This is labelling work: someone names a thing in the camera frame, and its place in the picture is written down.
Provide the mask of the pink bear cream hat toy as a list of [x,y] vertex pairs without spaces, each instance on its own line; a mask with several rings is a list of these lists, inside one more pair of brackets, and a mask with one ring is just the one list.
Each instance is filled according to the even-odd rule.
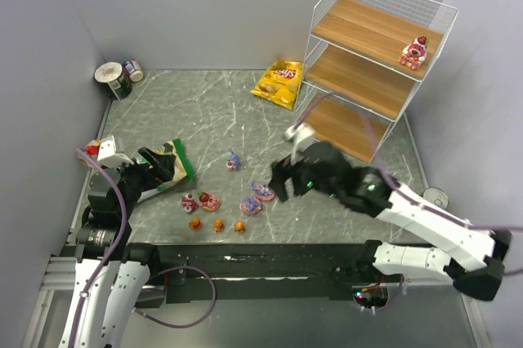
[[186,213],[192,213],[199,207],[199,204],[193,194],[186,193],[181,197],[181,206]]

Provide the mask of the pink bear strawberry donut toy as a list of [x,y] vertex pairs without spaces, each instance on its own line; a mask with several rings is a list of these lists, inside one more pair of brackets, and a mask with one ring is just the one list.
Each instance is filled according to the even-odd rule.
[[205,212],[215,212],[221,205],[220,199],[212,193],[202,191],[198,193],[199,205]]

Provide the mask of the pink bear cake toy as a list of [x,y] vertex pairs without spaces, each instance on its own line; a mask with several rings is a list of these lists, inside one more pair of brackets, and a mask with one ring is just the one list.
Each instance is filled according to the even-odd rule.
[[427,58],[427,46],[430,42],[426,36],[415,38],[407,45],[400,56],[400,64],[412,70],[418,70]]

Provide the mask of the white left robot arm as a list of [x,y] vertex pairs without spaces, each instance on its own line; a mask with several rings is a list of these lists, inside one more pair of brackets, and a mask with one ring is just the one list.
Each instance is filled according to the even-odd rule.
[[74,293],[61,347],[117,347],[142,286],[159,268],[151,244],[129,243],[135,206],[186,177],[174,143],[129,158],[113,141],[78,150],[94,170],[75,236]]

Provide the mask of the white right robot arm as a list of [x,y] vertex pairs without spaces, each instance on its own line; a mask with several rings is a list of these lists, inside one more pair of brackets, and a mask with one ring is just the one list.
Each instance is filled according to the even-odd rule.
[[451,283],[459,292],[492,301],[503,281],[503,264],[510,248],[508,230],[477,230],[426,202],[406,184],[375,167],[354,167],[326,141],[270,165],[270,188],[288,200],[286,181],[302,196],[311,190],[328,195],[353,212],[396,225],[426,242],[412,247],[367,240],[352,262],[364,280],[401,274]]

